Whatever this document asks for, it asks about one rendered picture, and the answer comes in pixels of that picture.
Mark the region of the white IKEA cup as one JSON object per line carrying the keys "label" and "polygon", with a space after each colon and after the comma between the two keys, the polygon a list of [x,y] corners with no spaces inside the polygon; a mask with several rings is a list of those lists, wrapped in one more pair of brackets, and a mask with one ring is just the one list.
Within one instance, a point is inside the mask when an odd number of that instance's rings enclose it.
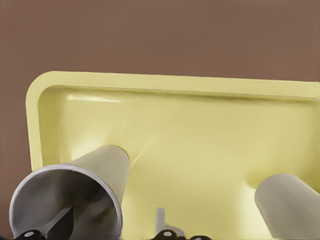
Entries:
{"label": "white IKEA cup", "polygon": [[72,210],[71,240],[119,239],[130,167],[122,148],[106,145],[69,163],[33,171],[18,185],[10,202],[14,237],[30,230],[42,232],[60,213]]}
{"label": "white IKEA cup", "polygon": [[268,177],[256,188],[254,201],[274,239],[320,240],[320,194],[298,177]]}

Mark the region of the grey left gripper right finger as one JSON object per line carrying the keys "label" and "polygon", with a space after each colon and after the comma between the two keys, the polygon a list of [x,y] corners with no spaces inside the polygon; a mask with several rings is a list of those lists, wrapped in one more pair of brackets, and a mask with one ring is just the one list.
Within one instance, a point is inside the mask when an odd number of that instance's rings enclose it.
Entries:
{"label": "grey left gripper right finger", "polygon": [[156,211],[156,231],[152,240],[185,240],[185,232],[166,222],[165,209],[158,207]]}

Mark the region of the pale yellow rectangular tray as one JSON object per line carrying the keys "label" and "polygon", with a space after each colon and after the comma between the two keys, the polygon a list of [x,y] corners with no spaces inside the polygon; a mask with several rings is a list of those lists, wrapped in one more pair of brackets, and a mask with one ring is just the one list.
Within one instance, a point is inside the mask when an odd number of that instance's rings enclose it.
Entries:
{"label": "pale yellow rectangular tray", "polygon": [[125,240],[157,208],[189,237],[270,240],[254,194],[288,173],[320,192],[320,82],[50,71],[26,95],[31,167],[126,151]]}

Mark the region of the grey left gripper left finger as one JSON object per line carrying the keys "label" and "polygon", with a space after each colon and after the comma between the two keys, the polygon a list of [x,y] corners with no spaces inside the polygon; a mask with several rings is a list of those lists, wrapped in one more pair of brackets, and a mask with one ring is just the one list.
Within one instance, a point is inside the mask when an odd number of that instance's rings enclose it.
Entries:
{"label": "grey left gripper left finger", "polygon": [[22,232],[14,240],[68,240],[74,231],[74,209],[64,208],[44,226]]}

